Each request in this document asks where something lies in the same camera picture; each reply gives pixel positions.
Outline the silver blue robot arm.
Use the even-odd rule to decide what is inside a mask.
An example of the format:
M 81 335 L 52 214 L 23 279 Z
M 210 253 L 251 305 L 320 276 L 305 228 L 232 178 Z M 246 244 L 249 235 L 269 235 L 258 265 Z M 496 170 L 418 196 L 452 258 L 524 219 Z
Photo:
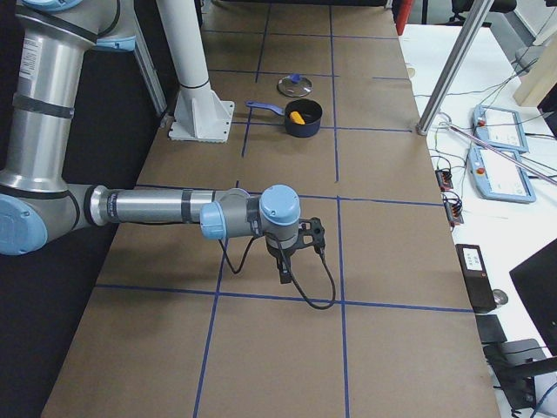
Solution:
M 20 1 L 24 28 L 6 165 L 1 172 L 1 252 L 19 256 L 87 226 L 197 224 L 207 239 L 262 237 L 282 283 L 303 244 L 298 194 L 233 188 L 123 190 L 69 184 L 62 170 L 84 53 L 131 51 L 131 1 Z

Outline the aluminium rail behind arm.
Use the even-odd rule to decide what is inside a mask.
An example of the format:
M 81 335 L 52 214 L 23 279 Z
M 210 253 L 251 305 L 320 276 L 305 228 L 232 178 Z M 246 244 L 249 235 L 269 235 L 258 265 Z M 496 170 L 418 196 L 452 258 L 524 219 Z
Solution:
M 154 110 L 159 117 L 163 116 L 167 109 L 164 91 L 162 85 L 160 84 L 158 74 L 154 63 L 152 62 L 147 45 L 139 35 L 136 35 L 134 57 L 136 58 L 138 68 L 143 77 Z

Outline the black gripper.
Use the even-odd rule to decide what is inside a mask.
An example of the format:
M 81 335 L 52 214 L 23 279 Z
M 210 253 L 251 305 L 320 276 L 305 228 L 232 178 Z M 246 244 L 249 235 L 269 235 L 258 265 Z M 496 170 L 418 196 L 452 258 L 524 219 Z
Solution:
M 269 254 L 277 260 L 280 283 L 289 284 L 291 282 L 291 273 L 284 260 L 291 260 L 293 254 L 297 251 L 297 241 L 276 241 L 273 237 L 266 235 L 265 243 Z

